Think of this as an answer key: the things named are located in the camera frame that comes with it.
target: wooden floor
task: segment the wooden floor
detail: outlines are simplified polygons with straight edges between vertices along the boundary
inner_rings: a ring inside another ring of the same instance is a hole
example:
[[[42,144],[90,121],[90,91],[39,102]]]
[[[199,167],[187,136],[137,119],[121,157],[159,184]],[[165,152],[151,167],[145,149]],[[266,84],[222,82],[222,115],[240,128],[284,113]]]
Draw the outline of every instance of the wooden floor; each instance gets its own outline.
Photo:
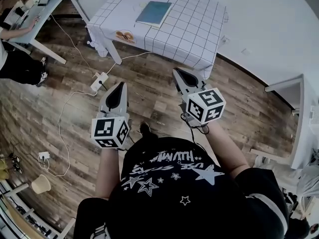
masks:
[[[95,50],[82,44],[86,30],[81,20],[58,22],[71,35],[93,73],[110,69],[114,63],[111,57],[101,58]],[[79,203],[94,195],[100,149],[90,141],[90,126],[105,91],[100,89],[96,97],[74,95],[65,106],[61,133],[70,150],[68,173],[64,177],[53,177],[41,169],[37,162],[38,152],[49,151],[50,172],[59,175],[66,171],[68,157],[59,138],[58,118],[68,96],[76,90],[91,93],[90,85],[94,79],[54,21],[46,23],[38,40],[65,58],[67,63],[62,65],[51,60],[48,64],[50,78],[41,88],[0,80],[0,147],[1,152],[8,155],[12,145],[18,144],[15,153],[22,158],[25,174],[12,173],[12,184],[30,183],[39,174],[48,177],[52,185],[50,192],[36,195],[27,189],[20,195],[53,227],[62,230],[70,218],[76,216]],[[143,52],[121,43],[116,43],[116,47],[122,58]],[[32,57],[40,59],[42,54],[35,50]],[[189,128],[180,119],[181,96],[171,76],[172,68],[178,65],[170,59],[146,54],[124,60],[111,71],[107,87],[120,81],[128,84],[129,113],[133,119],[130,134],[134,141],[140,138],[137,129],[142,121],[148,122],[160,136],[191,139]],[[282,101],[272,93],[265,93],[261,84],[218,58],[208,81],[219,88],[227,101],[220,123],[250,162],[254,158],[248,154],[251,147],[280,156],[289,155],[297,118]],[[195,132],[195,139],[212,155],[203,135]],[[126,147],[131,145],[128,139]]]

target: white checkered tablecloth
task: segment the white checkered tablecloth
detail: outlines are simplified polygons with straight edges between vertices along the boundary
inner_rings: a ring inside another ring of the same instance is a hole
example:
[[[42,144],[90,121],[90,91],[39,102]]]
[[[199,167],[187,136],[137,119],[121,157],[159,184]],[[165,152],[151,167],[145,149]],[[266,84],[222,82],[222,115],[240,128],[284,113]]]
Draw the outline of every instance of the white checkered tablecloth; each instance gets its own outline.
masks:
[[[216,0],[155,0],[173,3],[161,28],[136,22],[151,0],[107,0],[88,24],[92,39],[109,38],[154,52],[209,77],[226,7]]]

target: white cable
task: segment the white cable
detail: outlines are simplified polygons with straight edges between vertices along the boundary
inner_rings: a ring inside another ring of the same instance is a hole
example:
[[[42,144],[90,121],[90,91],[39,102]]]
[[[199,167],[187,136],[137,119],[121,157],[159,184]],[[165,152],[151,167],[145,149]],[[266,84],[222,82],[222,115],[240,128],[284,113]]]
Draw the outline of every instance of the white cable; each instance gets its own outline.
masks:
[[[64,29],[59,25],[59,23],[58,22],[56,22],[56,20],[55,20],[55,18],[53,17],[53,15],[51,14],[51,17],[53,18],[53,20],[54,20],[54,22],[55,23],[57,23],[57,25],[61,28],[61,30],[70,38],[70,40],[71,40],[71,42],[72,42],[72,44],[73,44],[73,46],[74,46],[74,48],[76,48],[77,50],[78,50],[78,52],[80,53],[80,55],[81,55],[81,57],[82,57],[82,59],[84,60],[84,62],[88,65],[88,67],[89,67],[89,69],[90,69],[90,71],[91,71],[91,73],[93,74],[93,71],[92,71],[92,68],[90,67],[90,65],[89,65],[89,63],[84,59],[84,57],[82,56],[82,53],[81,53],[81,51],[77,48],[77,47],[75,47],[75,45],[74,45],[74,42],[73,42],[73,40],[72,40],[72,38],[70,37],[70,35],[68,35],[65,31],[64,31]]]
[[[63,140],[63,138],[62,138],[62,136],[61,136],[60,120],[61,120],[61,117],[62,117],[62,114],[63,114],[63,111],[64,111],[64,108],[65,108],[66,104],[69,102],[69,100],[71,99],[71,97],[72,97],[75,93],[78,93],[78,94],[81,94],[81,95],[89,95],[89,96],[95,97],[98,92],[96,92],[95,94],[90,94],[90,93],[84,93],[84,92],[75,91],[75,92],[72,93],[72,95],[70,95],[69,99],[64,103],[63,108],[62,108],[62,112],[61,112],[60,117],[59,117],[59,122],[58,122],[58,123],[59,123],[59,136],[60,136],[62,142],[64,143],[64,146],[65,146],[65,148],[66,148],[66,150],[67,150],[67,152],[68,152],[68,162],[69,162],[69,166],[68,166],[68,168],[66,169],[66,171],[65,171],[64,174],[54,175],[54,174],[52,174],[51,172],[49,172],[49,168],[50,168],[50,162],[49,162],[49,160],[48,160],[47,158],[45,158],[45,159],[44,159],[44,167],[42,167],[41,164],[40,164],[40,161],[39,161],[40,157],[38,157],[39,166],[40,166],[42,169],[45,169],[49,174],[51,174],[51,175],[54,176],[54,177],[59,177],[59,176],[64,176],[64,175],[66,175],[66,173],[69,171],[70,166],[71,166],[71,163],[70,163],[70,151],[69,151],[68,146],[66,145],[65,141]],[[46,161],[46,160],[48,161],[48,168],[45,167],[45,161]]]
[[[141,55],[144,55],[144,54],[148,54],[148,53],[152,53],[152,52],[144,52],[140,55],[135,55],[135,56],[129,56],[129,57],[126,57],[126,58],[122,58],[122,60],[124,59],[127,59],[127,58],[134,58],[134,57],[138,57],[138,56],[141,56]],[[113,67],[116,65],[116,63],[114,63],[114,65],[111,67],[111,69],[106,73],[106,74],[109,74],[109,72],[113,69]]]

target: forearm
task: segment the forearm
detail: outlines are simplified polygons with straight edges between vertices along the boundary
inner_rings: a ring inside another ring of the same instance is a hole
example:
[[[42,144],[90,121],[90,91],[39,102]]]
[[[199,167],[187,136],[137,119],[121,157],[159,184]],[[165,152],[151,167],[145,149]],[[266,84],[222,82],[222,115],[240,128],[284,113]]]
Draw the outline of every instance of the forearm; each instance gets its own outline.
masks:
[[[99,198],[109,198],[120,182],[119,154],[114,149],[102,149],[95,194]]]
[[[228,134],[226,134],[218,122],[212,121],[208,124],[208,127],[209,134],[206,135],[206,138],[221,167],[225,169],[232,178],[235,178],[242,171],[249,168],[247,160],[241,150]]]
[[[22,28],[22,29],[18,29],[18,30],[3,30],[0,33],[0,38],[4,39],[4,40],[9,40],[11,38],[15,38],[15,37],[20,37],[23,36],[27,33],[29,33],[32,30],[32,28],[28,27],[28,28]]]

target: white cube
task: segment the white cube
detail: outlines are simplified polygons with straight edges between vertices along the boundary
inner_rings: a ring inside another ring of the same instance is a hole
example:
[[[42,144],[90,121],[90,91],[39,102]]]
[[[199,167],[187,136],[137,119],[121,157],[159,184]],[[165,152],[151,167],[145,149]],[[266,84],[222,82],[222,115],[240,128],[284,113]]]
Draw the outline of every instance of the white cube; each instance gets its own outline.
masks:
[[[187,96],[186,111],[201,125],[219,119],[226,101],[217,88],[204,90]]]
[[[92,119],[91,138],[102,149],[121,148],[129,130],[125,117]]]

